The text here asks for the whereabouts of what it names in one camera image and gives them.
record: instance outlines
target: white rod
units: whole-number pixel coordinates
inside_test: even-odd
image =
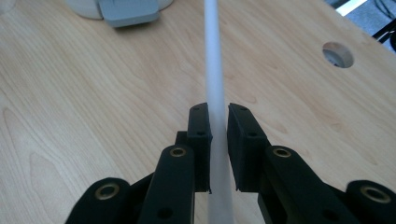
[[[206,100],[213,134],[208,223],[233,224],[217,0],[205,0]]]

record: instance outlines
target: wooden table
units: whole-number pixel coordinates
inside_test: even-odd
[[[324,182],[396,191],[395,55],[320,0],[219,0],[219,14],[227,103]],[[328,42],[353,65],[330,64]],[[203,1],[115,30],[63,0],[18,0],[0,16],[0,223],[63,223],[93,182],[153,172],[204,101]],[[236,223],[263,223],[256,197],[234,194]]]

